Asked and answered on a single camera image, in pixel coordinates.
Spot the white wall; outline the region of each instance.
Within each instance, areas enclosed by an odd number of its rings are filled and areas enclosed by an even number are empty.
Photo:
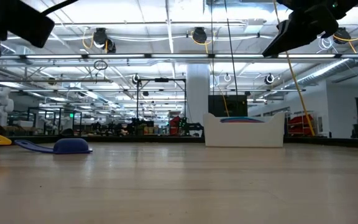
[[[326,82],[321,81],[316,86],[308,86],[306,91],[302,92],[302,96],[305,102],[306,109],[308,111],[314,111],[314,119],[318,117],[323,119],[323,133],[329,132],[329,117],[328,117],[328,100]],[[249,108],[249,116],[255,116],[258,114],[264,114],[282,108],[289,107],[291,113],[303,111],[303,107],[297,92],[291,92],[285,95],[283,101],[268,101],[268,105],[256,106]]]

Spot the yellow cable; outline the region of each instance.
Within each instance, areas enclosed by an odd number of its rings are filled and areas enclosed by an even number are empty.
[[[336,39],[338,39],[338,40],[341,40],[341,41],[356,41],[356,40],[358,40],[358,38],[356,38],[356,39],[342,39],[342,38],[337,37],[337,36],[335,36],[335,35],[334,35],[334,37],[335,37]]]
[[[218,81],[216,81],[215,74],[212,74],[212,76],[213,76],[214,79],[215,79],[215,83],[218,83]],[[226,104],[226,99],[225,99],[225,97],[224,97],[224,94],[223,94],[222,90],[219,88],[219,85],[216,85],[216,87],[218,88],[218,90],[219,90],[219,91],[221,92],[221,94],[222,94],[223,103],[224,103],[224,108],[226,109],[227,117],[230,117],[229,110],[227,109],[227,104]]]
[[[92,34],[91,45],[88,47],[88,46],[85,44],[85,33],[86,33],[86,30],[84,31],[84,36],[83,36],[83,38],[82,38],[82,45],[84,45],[84,47],[85,47],[86,49],[90,49],[90,48],[92,48],[92,46],[93,46],[93,34]]]
[[[276,0],[273,0],[273,5],[274,5],[274,10],[275,10],[276,16],[277,16],[277,22],[280,23],[280,19],[278,18],[278,11],[277,11],[277,3],[276,3]],[[299,98],[300,98],[300,100],[301,100],[302,107],[303,107],[303,112],[305,112],[306,119],[308,120],[308,124],[309,124],[309,128],[310,128],[310,131],[311,131],[311,135],[312,135],[312,136],[315,136],[315,133],[314,133],[314,130],[313,130],[313,127],[312,127],[312,125],[311,125],[310,118],[309,118],[308,111],[306,110],[305,102],[303,101],[303,97],[302,97],[301,90],[299,89],[298,81],[296,80],[295,72],[294,72],[293,69],[292,69],[292,64],[291,64],[291,60],[290,60],[290,55],[288,54],[287,51],[285,51],[285,54],[287,55],[288,65],[290,66],[290,71],[291,71],[291,74],[292,74],[293,82],[295,83],[296,89],[298,90]]]

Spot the pipe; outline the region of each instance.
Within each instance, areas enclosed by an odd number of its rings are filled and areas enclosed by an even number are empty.
[[[85,82],[85,83],[96,83],[96,82],[109,82],[111,80],[96,80],[96,79],[84,79],[84,80],[0,80],[0,82],[11,82],[11,83],[71,83],[71,82]]]
[[[349,68],[355,67],[356,65],[356,60],[352,58],[342,59],[325,65],[317,65],[312,69],[300,74],[298,76],[300,77],[300,79],[298,79],[298,83],[300,85],[309,85],[312,83],[317,83],[320,80],[344,72]],[[286,88],[291,88],[293,86],[295,86],[295,84],[288,85]]]
[[[230,26],[244,26],[242,22],[230,22]],[[99,22],[99,23],[63,23],[63,24],[55,24],[56,28],[61,27],[111,27],[111,26],[166,26],[166,22]],[[171,22],[173,26],[210,26],[211,22]],[[222,26],[226,27],[226,21],[222,22],[213,22],[214,26]]]
[[[127,62],[127,63],[122,63],[122,62],[106,62],[108,66],[153,66],[157,63],[160,62],[166,62],[165,60],[149,60],[146,63],[131,63],[131,62]],[[54,61],[50,61],[50,62],[34,62],[32,64],[21,64],[21,63],[4,63],[4,64],[0,64],[0,67],[93,67],[94,62],[54,62]]]
[[[167,29],[168,29],[169,49],[171,50],[171,54],[173,54],[171,19],[169,18],[169,0],[165,0],[165,10],[167,12]]]

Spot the black panel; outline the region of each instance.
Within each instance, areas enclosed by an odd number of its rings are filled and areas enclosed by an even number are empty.
[[[225,96],[227,110],[230,116],[248,116],[247,96]],[[208,96],[208,112],[216,117],[227,117],[222,95]]]

